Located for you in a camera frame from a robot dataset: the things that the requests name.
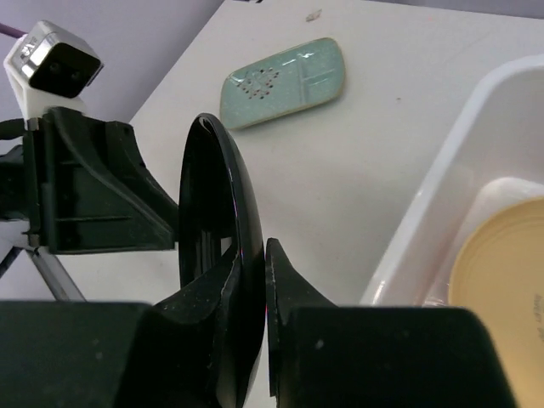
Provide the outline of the tan round plate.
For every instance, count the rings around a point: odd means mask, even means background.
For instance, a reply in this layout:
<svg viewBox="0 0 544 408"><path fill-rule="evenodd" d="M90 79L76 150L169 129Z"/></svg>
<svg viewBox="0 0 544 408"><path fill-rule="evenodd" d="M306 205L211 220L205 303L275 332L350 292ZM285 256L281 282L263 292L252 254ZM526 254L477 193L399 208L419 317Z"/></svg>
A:
<svg viewBox="0 0 544 408"><path fill-rule="evenodd" d="M448 302L474 312L492 337L520 407L543 405L543 200L493 215L463 244Z"/></svg>

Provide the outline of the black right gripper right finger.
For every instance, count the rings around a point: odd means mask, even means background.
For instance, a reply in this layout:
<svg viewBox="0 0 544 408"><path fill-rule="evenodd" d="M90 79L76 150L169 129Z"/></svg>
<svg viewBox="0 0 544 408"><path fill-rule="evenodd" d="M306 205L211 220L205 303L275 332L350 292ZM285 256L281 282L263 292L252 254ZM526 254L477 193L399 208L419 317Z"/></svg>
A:
<svg viewBox="0 0 544 408"><path fill-rule="evenodd" d="M265 250L269 391L278 400L334 400L326 332L337 306L293 267L277 238Z"/></svg>

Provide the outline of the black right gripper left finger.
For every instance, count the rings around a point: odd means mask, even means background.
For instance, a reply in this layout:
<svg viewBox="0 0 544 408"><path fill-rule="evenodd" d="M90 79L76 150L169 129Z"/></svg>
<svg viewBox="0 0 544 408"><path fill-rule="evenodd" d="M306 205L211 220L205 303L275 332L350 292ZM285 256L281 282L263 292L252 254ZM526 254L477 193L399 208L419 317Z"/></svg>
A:
<svg viewBox="0 0 544 408"><path fill-rule="evenodd" d="M240 255L232 245L202 276L156 305L166 319L162 407L243 405L240 280Z"/></svg>

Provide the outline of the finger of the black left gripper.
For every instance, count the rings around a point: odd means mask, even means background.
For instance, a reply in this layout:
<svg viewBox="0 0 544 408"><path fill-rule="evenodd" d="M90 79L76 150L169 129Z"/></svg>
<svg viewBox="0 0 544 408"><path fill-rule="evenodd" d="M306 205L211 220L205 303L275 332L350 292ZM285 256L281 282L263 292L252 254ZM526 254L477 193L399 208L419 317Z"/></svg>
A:
<svg viewBox="0 0 544 408"><path fill-rule="evenodd" d="M174 248L178 206L147 169L130 125L60 107L50 109L42 124L43 226L50 252Z"/></svg>

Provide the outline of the pale green rectangular dish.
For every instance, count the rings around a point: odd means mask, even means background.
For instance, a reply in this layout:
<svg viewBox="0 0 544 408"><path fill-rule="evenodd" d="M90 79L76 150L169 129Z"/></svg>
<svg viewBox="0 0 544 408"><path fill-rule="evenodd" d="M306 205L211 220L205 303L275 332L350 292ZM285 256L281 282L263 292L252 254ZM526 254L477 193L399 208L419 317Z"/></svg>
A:
<svg viewBox="0 0 544 408"><path fill-rule="evenodd" d="M306 42L231 72L221 89L220 120L238 130L323 105L342 93L345 80L334 39Z"/></svg>

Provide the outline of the black round plate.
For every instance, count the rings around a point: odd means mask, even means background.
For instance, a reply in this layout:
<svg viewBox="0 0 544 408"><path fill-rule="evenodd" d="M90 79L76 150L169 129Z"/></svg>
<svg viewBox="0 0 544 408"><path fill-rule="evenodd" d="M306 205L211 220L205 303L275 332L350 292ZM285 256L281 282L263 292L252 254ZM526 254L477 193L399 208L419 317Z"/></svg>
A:
<svg viewBox="0 0 544 408"><path fill-rule="evenodd" d="M241 153L214 115L192 122L179 186L179 275L183 286L226 274L215 309L207 390L242 407L254 381L264 320L264 240Z"/></svg>

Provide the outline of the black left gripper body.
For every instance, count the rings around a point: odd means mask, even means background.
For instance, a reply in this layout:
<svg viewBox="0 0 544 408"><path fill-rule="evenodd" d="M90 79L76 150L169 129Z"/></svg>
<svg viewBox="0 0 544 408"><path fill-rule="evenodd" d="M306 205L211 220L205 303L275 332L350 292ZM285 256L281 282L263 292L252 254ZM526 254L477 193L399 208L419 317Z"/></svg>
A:
<svg viewBox="0 0 544 408"><path fill-rule="evenodd" d="M35 186L34 153L24 143L41 129L40 120L9 119L1 122L1 141L21 141L1 154L1 236L17 247L39 247L39 193Z"/></svg>

